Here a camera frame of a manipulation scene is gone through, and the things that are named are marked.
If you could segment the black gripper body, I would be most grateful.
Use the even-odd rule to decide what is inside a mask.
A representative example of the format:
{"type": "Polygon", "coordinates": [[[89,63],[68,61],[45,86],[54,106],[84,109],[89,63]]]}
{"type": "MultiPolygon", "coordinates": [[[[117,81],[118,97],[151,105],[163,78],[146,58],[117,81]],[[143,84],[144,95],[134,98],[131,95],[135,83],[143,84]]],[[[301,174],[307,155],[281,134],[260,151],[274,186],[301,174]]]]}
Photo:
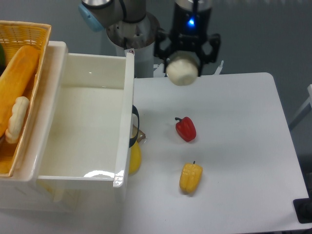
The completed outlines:
{"type": "Polygon", "coordinates": [[[170,40],[174,50],[198,52],[207,41],[211,0],[176,0],[170,40]]]}

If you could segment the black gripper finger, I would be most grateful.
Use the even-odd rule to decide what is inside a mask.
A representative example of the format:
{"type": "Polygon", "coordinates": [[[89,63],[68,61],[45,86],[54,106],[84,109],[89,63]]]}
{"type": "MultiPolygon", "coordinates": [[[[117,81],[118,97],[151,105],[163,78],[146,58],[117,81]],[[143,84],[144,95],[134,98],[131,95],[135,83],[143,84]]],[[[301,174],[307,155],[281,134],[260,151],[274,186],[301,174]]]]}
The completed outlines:
{"type": "Polygon", "coordinates": [[[155,34],[154,56],[167,63],[168,58],[176,51],[173,34],[158,28],[155,34]]]}
{"type": "Polygon", "coordinates": [[[195,54],[199,58],[198,76],[201,76],[203,66],[209,63],[215,63],[221,46],[220,34],[200,35],[195,43],[195,54]],[[207,54],[203,50],[203,45],[208,43],[211,47],[207,54]]]}

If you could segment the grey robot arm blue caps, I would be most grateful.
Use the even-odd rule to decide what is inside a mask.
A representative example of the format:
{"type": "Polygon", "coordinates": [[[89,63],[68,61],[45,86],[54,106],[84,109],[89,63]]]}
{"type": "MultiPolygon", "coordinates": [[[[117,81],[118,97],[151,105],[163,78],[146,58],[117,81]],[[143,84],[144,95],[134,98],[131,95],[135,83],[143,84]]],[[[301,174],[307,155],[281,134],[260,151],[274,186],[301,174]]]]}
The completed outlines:
{"type": "Polygon", "coordinates": [[[154,59],[167,68],[178,52],[195,53],[197,74],[216,61],[221,39],[207,35],[212,9],[210,0],[176,0],[170,31],[161,29],[157,18],[146,10],[144,0],[83,0],[78,10],[95,32],[105,30],[118,56],[132,50],[135,76],[153,75],[154,59]]]}

